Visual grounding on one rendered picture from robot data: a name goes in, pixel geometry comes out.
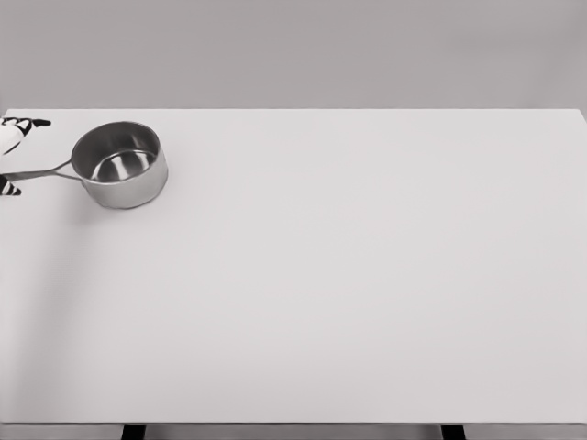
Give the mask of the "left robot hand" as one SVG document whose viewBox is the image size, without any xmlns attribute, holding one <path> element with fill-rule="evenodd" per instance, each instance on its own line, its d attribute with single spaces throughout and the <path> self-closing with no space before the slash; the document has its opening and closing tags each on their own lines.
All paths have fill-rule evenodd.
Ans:
<svg viewBox="0 0 587 440">
<path fill-rule="evenodd" d="M 0 157 L 16 149 L 33 128 L 50 125 L 50 120 L 42 118 L 0 117 Z M 19 188 L 0 173 L 0 197 L 19 196 L 21 193 Z"/>
</svg>

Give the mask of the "steel saucepan with long handle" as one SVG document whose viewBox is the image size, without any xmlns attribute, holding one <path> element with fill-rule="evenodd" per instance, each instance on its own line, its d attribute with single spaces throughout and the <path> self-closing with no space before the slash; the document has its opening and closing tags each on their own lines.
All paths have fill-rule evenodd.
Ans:
<svg viewBox="0 0 587 440">
<path fill-rule="evenodd" d="M 131 121 L 88 131 L 75 143 L 69 159 L 54 168 L 6 174 L 12 182 L 44 177 L 76 180 L 96 203 L 116 210 L 150 203 L 160 195 L 168 176 L 156 132 Z"/>
</svg>

